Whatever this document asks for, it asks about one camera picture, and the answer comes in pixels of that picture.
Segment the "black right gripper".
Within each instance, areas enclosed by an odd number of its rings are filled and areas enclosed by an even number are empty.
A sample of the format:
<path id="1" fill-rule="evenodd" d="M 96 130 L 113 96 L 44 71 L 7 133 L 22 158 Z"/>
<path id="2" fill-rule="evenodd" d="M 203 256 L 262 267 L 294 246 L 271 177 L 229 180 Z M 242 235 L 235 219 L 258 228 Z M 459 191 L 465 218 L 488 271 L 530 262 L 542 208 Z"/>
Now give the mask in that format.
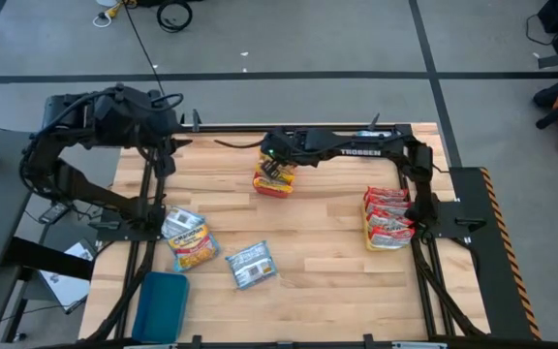
<path id="1" fill-rule="evenodd" d="M 282 175 L 282 165 L 310 165 L 311 157 L 305 153 L 304 143 L 308 136 L 307 129 L 285 130 L 273 129 L 265 134 L 260 145 L 261 152 L 270 160 L 261 162 L 261 171 L 271 179 Z"/>

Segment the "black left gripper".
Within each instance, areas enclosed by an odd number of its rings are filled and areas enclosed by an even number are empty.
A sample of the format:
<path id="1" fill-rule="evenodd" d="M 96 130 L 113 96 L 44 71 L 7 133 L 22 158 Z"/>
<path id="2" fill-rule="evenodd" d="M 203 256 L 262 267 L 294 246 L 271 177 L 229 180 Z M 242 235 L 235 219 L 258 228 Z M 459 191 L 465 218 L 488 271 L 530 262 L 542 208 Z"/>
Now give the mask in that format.
<path id="1" fill-rule="evenodd" d="M 129 147 L 150 146 L 162 138 L 178 132 L 178 119 L 174 109 L 168 109 L 166 100 L 153 102 L 153 90 L 143 92 L 128 90 Z M 154 172 L 156 177 L 168 177 L 175 173 L 172 155 L 176 148 L 192 143 L 192 140 L 170 139 L 170 144 L 156 149 Z"/>

